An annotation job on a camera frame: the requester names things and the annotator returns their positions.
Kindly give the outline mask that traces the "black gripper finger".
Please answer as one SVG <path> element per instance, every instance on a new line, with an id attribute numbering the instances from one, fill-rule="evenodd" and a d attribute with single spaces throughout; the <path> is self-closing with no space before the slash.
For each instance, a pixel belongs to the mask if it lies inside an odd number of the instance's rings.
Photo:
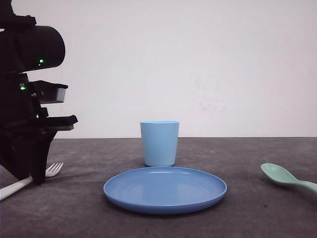
<path id="1" fill-rule="evenodd" d="M 0 164 L 18 180 L 31 177 L 35 184 L 45 180 L 47 158 L 56 132 L 0 133 Z"/>

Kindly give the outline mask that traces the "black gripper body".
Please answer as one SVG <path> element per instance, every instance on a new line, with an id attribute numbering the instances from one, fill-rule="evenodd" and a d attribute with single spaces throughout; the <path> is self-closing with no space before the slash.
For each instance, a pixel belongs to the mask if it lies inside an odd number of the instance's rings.
<path id="1" fill-rule="evenodd" d="M 0 132 L 29 134 L 68 131 L 78 122 L 75 115 L 50 117 L 39 103 L 26 73 L 0 75 Z"/>

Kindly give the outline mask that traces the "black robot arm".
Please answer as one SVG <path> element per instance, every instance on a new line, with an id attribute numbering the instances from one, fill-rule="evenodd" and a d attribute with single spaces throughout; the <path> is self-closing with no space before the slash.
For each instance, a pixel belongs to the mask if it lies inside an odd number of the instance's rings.
<path id="1" fill-rule="evenodd" d="M 30 81 L 27 72 L 61 65 L 64 41 L 34 17 L 16 15 L 9 0 L 0 3 L 0 29 L 0 163 L 17 179 L 42 184 L 53 138 L 78 120 L 50 117 L 46 108 L 64 101 L 67 85 Z"/>

